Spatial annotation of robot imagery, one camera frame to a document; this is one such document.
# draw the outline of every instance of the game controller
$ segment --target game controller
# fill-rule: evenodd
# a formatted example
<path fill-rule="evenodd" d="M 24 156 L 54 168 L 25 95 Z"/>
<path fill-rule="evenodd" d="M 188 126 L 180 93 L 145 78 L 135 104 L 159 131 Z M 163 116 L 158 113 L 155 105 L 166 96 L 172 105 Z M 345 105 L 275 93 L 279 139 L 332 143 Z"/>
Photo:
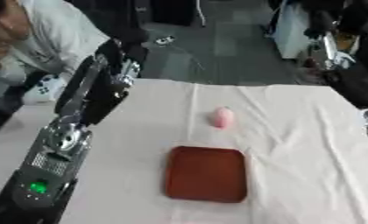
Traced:
<path fill-rule="evenodd" d="M 59 75 L 48 74 L 44 76 L 35 87 L 23 96 L 24 104 L 41 102 L 55 102 L 66 87 L 67 82 Z"/>

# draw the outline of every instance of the gray floor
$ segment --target gray floor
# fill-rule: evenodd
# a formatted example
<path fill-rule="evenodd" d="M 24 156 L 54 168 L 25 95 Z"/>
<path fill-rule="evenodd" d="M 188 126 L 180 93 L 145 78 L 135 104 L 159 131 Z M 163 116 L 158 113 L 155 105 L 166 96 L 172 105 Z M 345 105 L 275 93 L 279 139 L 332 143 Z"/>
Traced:
<path fill-rule="evenodd" d="M 291 84 L 289 65 L 274 43 L 263 37 L 260 25 L 272 12 L 265 0 L 202 1 L 206 28 L 147 24 L 151 40 L 173 35 L 173 45 L 152 42 L 145 78 L 216 85 Z"/>

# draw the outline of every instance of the table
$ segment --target table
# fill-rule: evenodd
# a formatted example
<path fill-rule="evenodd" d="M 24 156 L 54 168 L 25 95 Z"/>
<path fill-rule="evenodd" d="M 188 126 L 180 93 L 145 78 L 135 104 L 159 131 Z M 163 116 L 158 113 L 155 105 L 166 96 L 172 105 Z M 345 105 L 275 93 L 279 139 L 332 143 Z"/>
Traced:
<path fill-rule="evenodd" d="M 229 129 L 208 124 L 207 114 L 220 106 L 236 113 Z M 52 111 L 23 107 L 0 131 L 0 189 Z M 139 80 L 93 130 L 63 224 L 368 224 L 368 137 L 359 111 L 329 87 Z M 247 199 L 164 196 L 166 154 L 183 144 L 245 154 Z"/>

